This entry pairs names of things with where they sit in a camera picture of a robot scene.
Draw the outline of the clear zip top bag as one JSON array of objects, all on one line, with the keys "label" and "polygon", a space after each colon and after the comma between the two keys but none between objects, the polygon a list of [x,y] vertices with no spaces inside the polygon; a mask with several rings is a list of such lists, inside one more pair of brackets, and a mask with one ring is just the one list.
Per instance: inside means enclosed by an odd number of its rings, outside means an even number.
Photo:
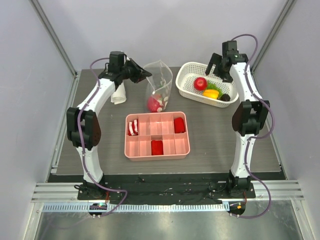
[{"label": "clear zip top bag", "polygon": [[163,97],[168,96],[170,99],[171,88],[173,83],[173,73],[172,70],[162,60],[149,63],[144,66],[144,69],[152,73],[151,77],[147,77],[148,84],[145,94],[145,106],[148,110],[147,101],[150,96],[158,94],[162,95]]}]

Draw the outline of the green toy grapes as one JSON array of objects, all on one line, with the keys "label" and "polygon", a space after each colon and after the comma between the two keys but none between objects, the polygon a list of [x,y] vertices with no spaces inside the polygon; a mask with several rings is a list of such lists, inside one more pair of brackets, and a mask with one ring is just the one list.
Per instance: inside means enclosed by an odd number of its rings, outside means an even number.
[{"label": "green toy grapes", "polygon": [[217,87],[216,84],[211,83],[211,82],[209,82],[209,81],[207,82],[207,87],[206,87],[206,89],[207,89],[207,90],[216,90],[216,91],[219,92],[219,94],[222,94],[222,90],[221,90],[219,87]]}]

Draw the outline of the yellow toy pepper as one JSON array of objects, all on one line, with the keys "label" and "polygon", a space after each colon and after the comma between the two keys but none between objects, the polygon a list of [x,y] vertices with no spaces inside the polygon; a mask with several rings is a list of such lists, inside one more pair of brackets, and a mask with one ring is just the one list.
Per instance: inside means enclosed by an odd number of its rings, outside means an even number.
[{"label": "yellow toy pepper", "polygon": [[211,99],[218,99],[219,98],[219,91],[218,90],[215,90],[215,89],[206,89],[202,95],[204,97],[207,97],[207,98],[211,98]]}]

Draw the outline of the red toy strawberry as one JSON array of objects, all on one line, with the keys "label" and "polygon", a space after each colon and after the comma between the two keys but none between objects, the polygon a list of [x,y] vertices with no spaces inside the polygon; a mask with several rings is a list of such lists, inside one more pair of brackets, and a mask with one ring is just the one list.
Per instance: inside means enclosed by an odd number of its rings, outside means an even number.
[{"label": "red toy strawberry", "polygon": [[166,109],[169,97],[160,94],[153,94],[147,100],[147,109],[151,113],[160,113]]}]

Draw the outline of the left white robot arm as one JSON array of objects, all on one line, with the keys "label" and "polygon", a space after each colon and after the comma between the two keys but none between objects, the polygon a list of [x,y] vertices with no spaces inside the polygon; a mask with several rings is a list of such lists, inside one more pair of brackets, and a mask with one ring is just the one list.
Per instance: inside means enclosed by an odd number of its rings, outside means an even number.
[{"label": "left white robot arm", "polygon": [[97,200],[110,191],[105,185],[99,161],[98,144],[102,131],[98,115],[123,81],[139,83],[152,76],[152,73],[139,66],[123,51],[110,52],[104,61],[104,70],[94,74],[96,84],[85,100],[66,111],[67,138],[76,148],[83,169],[83,182],[77,189]]}]

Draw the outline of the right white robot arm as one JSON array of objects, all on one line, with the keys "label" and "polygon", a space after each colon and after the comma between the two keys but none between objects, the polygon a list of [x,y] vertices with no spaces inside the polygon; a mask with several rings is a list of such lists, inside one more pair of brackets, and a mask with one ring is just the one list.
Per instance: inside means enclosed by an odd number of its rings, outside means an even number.
[{"label": "right white robot arm", "polygon": [[263,101],[249,67],[248,56],[238,51],[237,41],[222,43],[222,54],[213,53],[205,70],[225,83],[233,83],[239,96],[239,106],[231,120],[236,135],[233,164],[226,181],[226,193],[233,198],[250,190],[253,148],[269,113],[269,101]]}]

